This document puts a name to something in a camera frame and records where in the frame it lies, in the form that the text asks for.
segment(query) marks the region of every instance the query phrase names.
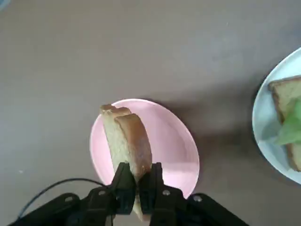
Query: lettuce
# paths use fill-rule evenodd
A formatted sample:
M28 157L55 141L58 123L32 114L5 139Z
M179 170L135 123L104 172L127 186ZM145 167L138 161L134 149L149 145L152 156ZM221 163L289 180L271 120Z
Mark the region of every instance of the lettuce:
M294 100L292 110L286 117L276 139L276 144L301 143L301 99Z

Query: bread slice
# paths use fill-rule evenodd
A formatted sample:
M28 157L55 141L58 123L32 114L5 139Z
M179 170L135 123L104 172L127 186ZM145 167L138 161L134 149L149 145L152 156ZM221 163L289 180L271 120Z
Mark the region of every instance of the bread slice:
M301 97L301 75L272 81L269 83L269 90L272 92L279 120L283 123L292 108L293 100ZM286 148L291 167L300 172L301 145L288 144Z
M112 105L101 106L101 113L115 172L120 162L128 162L138 182L151 170L152 163L151 146L141 119L128 108ZM140 220L149 219L142 214L138 195L133 210Z

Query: sandwich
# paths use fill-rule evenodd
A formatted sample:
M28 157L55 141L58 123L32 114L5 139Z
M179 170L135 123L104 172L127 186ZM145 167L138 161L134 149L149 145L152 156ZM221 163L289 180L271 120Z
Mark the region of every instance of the sandwich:
M282 128L277 143L285 145L291 167L301 171L301 75L269 83Z
M141 119L126 107L112 105L101 106L101 114L114 171L120 162L128 162L138 183L151 170L152 163L151 146ZM142 214L139 200L136 195L133 210L140 220L148 220L149 216Z

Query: plate rim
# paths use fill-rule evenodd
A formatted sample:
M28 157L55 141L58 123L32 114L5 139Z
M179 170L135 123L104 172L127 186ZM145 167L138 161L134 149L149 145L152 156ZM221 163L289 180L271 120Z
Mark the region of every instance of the plate rim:
M176 119L177 121L181 124L181 126L185 129L185 132L186 134L188 135L189 139L191 140L192 144L193 144L193 149L195 150L195 153L197 155L197 164L198 164L198 171L197 171L197 174L195 176L195 182L193 184L193 186L191 186L191 191L189 192L189 195L191 195L194 191L194 189L196 188L196 185L199 181L199 178L200 178L200 158L199 158L199 154L198 154L198 147L196 145L196 142L192 136L192 134L190 133L189 129L187 128L187 126L184 124L184 122L182 122L182 120L176 116L172 111L170 111L169 109L167 109L166 107L162 106L161 104L158 104L156 102L153 102L153 101L150 101L150 100L146 100L146 99L141 99L141 98L127 98L127 99L122 99L122 100L118 100L114 103L112 103L111 105L115 106L117 104L120 104L120 103L123 103L123 102L131 102L131 101L139 101L139 102L146 102L148 104L152 104L152 105L156 105L156 106L159 106L161 108L163 108L164 110L168 111L169 113L171 113ZM101 113L99 113L99 115L97 116L97 118L95 119L95 121L93 122L93 126L91 128L91 132L90 132L90 138L89 138L89 152L90 152L90 157L91 157L91 160L92 160L92 163L93 163L93 167L97 173L97 176L99 177L99 179L101 180L100 178L100 174L98 172L98 169L96 167L96 164L95 164L95 161L94 161L94 157L93 157L93 152L92 152L92 134L94 133L94 130L96 128L96 122L100 120L101 118Z
M256 141L256 144L260 150L260 152L262 153L262 155L264 156L264 158L277 170L279 171L281 174L283 174L284 176L286 176L287 178L289 178L290 180L301 184L300 181L298 181L297 179L291 177L284 169L281 169L279 166L276 166L275 164L272 164L271 161L269 160L268 154L266 152L264 152L263 150L261 150L260 146L259 146L259 140L258 140L258 136L255 133L255 125L254 125L254 121L255 121L255 107L256 107L256 103L259 101L259 93L262 92L264 86L266 85L266 81L272 77L278 70L280 67L282 67L283 65L287 64L290 62L291 58L293 58L295 55L297 54L301 54L301 47L299 47L298 49L296 49L295 51L293 51L292 53L290 53L288 56L286 56L284 59L282 59L272 70L271 72L266 76L266 78L264 79L264 81L262 82L261 86L259 87L257 93L256 93L256 98L254 100L254 104L253 104L253 109L252 109L252 130L253 130L253 135Z

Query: robotic claw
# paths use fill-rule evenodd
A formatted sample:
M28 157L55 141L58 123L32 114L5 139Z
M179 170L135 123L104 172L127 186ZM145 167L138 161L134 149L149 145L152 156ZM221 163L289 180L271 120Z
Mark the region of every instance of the robotic claw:
M109 226L116 214L129 215L139 191L150 226L247 226L205 194L183 198L180 189L164 185L161 163L153 163L138 185L128 163L120 163L111 185L90 191L84 199L62 194L9 226Z

